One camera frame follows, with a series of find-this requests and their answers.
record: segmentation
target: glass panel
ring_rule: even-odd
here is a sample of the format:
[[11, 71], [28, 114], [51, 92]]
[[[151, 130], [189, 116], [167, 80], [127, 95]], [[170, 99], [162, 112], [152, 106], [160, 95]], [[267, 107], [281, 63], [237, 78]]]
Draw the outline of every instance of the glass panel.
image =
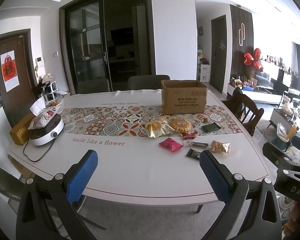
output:
[[74, 60], [84, 56], [83, 33], [75, 34], [71, 37], [72, 52]]
[[86, 28], [100, 24], [99, 3], [92, 3], [84, 7]]
[[72, 33], [83, 29], [82, 8], [70, 13], [70, 28]]
[[92, 75], [91, 79], [106, 77], [106, 72], [103, 65], [103, 58], [91, 61], [90, 67], [91, 67], [91, 75]]
[[78, 82], [89, 80], [88, 66], [86, 61], [78, 61], [74, 63], [77, 72]]
[[87, 31], [88, 50], [89, 55], [101, 55], [103, 54], [101, 45], [100, 27]]

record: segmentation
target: red snack package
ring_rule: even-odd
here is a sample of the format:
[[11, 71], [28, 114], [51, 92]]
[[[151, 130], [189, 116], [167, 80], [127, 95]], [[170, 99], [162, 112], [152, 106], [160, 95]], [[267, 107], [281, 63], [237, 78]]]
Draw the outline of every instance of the red snack package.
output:
[[175, 140], [168, 138], [164, 140], [163, 142], [159, 143], [160, 146], [169, 149], [172, 153], [180, 150], [183, 145], [180, 143], [177, 143]]
[[197, 134], [198, 134], [198, 132], [197, 131], [194, 131], [194, 132], [192, 132], [192, 133], [182, 133], [181, 135], [182, 135], [182, 139], [183, 140], [193, 140], [194, 138], [196, 138], [196, 136], [197, 136]]

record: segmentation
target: picture frame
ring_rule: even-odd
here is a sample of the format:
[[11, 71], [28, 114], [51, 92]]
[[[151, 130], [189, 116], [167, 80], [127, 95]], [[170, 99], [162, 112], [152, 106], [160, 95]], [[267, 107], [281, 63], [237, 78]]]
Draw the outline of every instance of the picture frame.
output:
[[203, 26], [198, 28], [198, 36], [203, 36]]

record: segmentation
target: human hand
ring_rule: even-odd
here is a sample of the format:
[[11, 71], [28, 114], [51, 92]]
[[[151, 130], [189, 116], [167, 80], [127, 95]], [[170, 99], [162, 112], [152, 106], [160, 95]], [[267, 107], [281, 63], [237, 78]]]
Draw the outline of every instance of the human hand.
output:
[[283, 231], [284, 235], [290, 236], [294, 231], [297, 230], [299, 224], [300, 224], [300, 203], [295, 201], [291, 211], [291, 215], [288, 219], [288, 223], [286, 224]]

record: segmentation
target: dining table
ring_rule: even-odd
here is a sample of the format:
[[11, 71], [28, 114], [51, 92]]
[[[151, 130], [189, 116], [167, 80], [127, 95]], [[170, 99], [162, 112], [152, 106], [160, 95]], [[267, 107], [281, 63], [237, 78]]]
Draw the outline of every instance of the dining table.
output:
[[[50, 180], [78, 163], [92, 149], [98, 166], [83, 194], [98, 199], [148, 206], [201, 205], [217, 201], [199, 161], [186, 156], [190, 148], [177, 131], [150, 138], [144, 124], [158, 118], [171, 123], [175, 118], [191, 122], [193, 141], [230, 143], [230, 153], [213, 153], [232, 173], [246, 180], [273, 179], [261, 145], [210, 90], [204, 113], [169, 114], [162, 110], [161, 90], [116, 91], [73, 95], [64, 98], [63, 131], [37, 163], [27, 159], [25, 146], [12, 143], [8, 155], [38, 176]], [[221, 129], [205, 133], [201, 127], [215, 122]], [[159, 145], [167, 138], [184, 145], [170, 152]], [[29, 143], [25, 153], [39, 159], [50, 147]]]

